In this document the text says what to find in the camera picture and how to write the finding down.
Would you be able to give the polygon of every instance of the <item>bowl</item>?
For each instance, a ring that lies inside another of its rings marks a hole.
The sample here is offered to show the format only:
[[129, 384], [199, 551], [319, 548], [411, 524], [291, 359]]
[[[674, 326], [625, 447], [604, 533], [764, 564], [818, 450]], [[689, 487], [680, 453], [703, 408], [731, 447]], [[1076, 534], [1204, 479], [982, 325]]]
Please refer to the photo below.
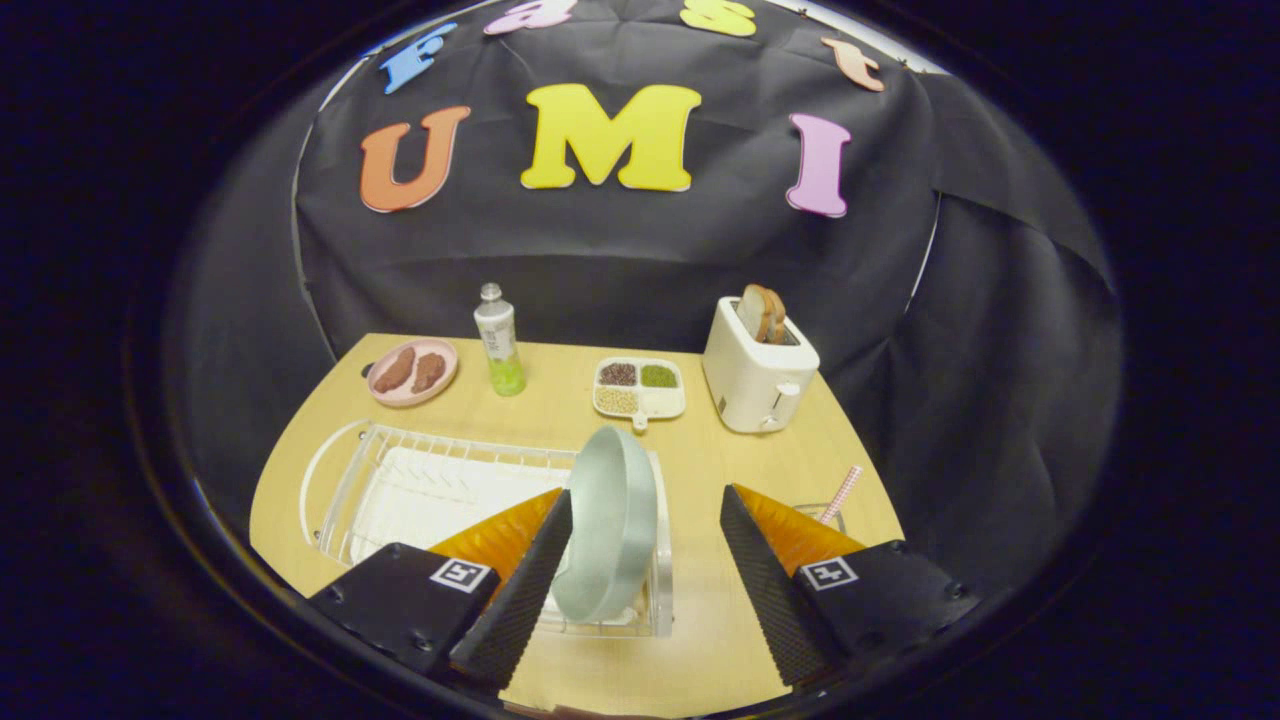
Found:
[[658, 492], [649, 456], [630, 433], [591, 436], [568, 478], [573, 534], [552, 594], [570, 623], [599, 623], [640, 592], [658, 541]]

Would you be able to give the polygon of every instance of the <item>checkered straw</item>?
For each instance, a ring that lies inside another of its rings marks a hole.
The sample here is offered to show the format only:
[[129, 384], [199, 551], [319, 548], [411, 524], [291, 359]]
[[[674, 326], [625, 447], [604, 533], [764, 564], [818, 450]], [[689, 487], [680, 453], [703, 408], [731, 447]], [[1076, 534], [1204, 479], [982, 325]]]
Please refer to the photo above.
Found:
[[822, 518], [818, 518], [819, 523], [827, 523], [836, 516], [836, 511], [840, 506], [845, 503], [845, 498], [849, 497], [849, 491], [854, 489], [854, 484], [858, 483], [858, 477], [863, 474], [861, 465], [854, 465], [850, 468], [849, 474], [845, 475], [845, 482], [840, 483], [840, 489], [836, 491], [836, 497], [831, 500], [831, 505], [822, 511]]

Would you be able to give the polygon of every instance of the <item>white beans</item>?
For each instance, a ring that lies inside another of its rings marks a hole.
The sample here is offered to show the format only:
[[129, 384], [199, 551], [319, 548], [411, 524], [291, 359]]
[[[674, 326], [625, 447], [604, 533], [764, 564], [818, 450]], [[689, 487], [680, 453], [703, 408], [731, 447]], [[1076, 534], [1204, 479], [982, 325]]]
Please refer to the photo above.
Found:
[[605, 413], [618, 413], [622, 415], [631, 415], [640, 409], [640, 405], [636, 402], [636, 393], [612, 387], [595, 388], [595, 404]]

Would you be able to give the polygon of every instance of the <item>plastic bottle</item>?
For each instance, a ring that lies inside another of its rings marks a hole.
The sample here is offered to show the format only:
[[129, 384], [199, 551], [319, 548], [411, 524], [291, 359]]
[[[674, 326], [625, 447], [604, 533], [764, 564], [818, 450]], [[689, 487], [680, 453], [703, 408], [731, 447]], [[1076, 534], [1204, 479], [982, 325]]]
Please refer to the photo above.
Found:
[[525, 389], [525, 368], [516, 351], [516, 309], [502, 299], [498, 283], [484, 283], [480, 300], [475, 318], [489, 356], [489, 380], [498, 395], [517, 395]]

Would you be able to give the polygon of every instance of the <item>wooden table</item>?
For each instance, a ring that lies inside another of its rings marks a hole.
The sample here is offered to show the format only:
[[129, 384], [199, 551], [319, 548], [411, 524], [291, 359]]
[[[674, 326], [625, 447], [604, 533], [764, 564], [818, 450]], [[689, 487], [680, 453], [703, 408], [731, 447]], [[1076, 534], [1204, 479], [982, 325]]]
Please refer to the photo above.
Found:
[[[458, 350], [453, 383], [416, 407], [384, 407], [370, 396], [361, 369], [407, 340], [365, 336], [302, 404], [259, 479], [250, 541], [303, 596], [344, 570], [307, 542], [298, 507], [307, 465], [338, 428], [369, 419], [462, 439], [580, 450], [602, 424], [630, 432], [628, 420], [604, 418], [591, 407], [593, 373], [602, 359], [660, 357], [676, 363], [685, 379], [685, 414], [650, 420], [639, 436], [645, 450], [658, 454], [666, 479], [675, 583], [671, 637], [535, 632], [511, 687], [502, 693], [509, 702], [680, 717], [788, 692], [721, 533], [721, 496], [727, 483], [741, 482], [791, 506], [824, 505], [850, 465], [859, 464], [861, 479], [842, 509], [847, 533], [868, 546], [902, 538], [879, 475], [822, 377], [814, 378], [786, 429], [746, 436], [719, 421], [695, 354], [521, 342], [529, 386], [515, 397], [499, 397], [489, 384], [480, 341], [452, 340]], [[337, 441], [314, 468], [308, 502], [301, 511], [307, 528], [320, 527], [356, 443], [355, 437]]]

